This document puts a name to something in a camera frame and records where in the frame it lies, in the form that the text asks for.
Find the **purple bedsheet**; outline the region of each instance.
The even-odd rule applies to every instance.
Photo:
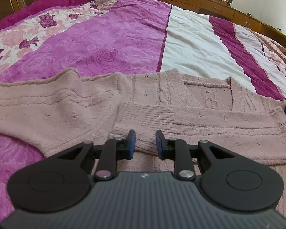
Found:
[[[159,71],[171,5],[154,0],[38,0],[0,22],[0,81]],[[34,147],[0,134],[0,221],[18,169],[39,161]]]

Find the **white stripe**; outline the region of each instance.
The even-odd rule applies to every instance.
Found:
[[[281,89],[282,95],[286,98],[286,77],[278,70],[274,63],[264,56],[261,43],[258,39],[251,32],[238,25],[235,25],[235,32],[236,38],[252,54],[259,66],[266,71],[270,81]],[[264,46],[264,51],[267,52],[269,49]]]
[[[172,68],[197,77],[226,79],[232,76],[256,93],[251,79],[214,34],[209,16],[176,6],[170,14],[161,71]]]

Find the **circular cover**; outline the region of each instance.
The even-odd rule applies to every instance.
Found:
[[[202,191],[216,204],[230,210],[255,212],[275,208],[284,184],[274,170],[254,161],[237,165],[221,159],[201,177]]]
[[[88,175],[66,160],[33,164],[8,181],[14,207],[37,213],[64,210],[81,201],[90,189]]]

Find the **knit sweater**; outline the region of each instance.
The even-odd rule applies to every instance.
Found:
[[[233,78],[113,73],[75,69],[0,83],[0,132],[46,157],[84,140],[103,144],[136,130],[136,150],[156,154],[155,131],[189,144],[207,139],[264,164],[286,163],[286,103],[252,93]]]

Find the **bed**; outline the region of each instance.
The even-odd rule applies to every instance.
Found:
[[[286,100],[283,50],[245,27],[161,1],[38,0],[0,21],[0,81],[46,79],[68,67],[81,76],[177,68],[198,77],[232,76],[252,92]],[[8,178],[43,158],[0,133],[0,221],[14,210]],[[285,183],[277,210],[286,217],[286,161],[271,167]]]

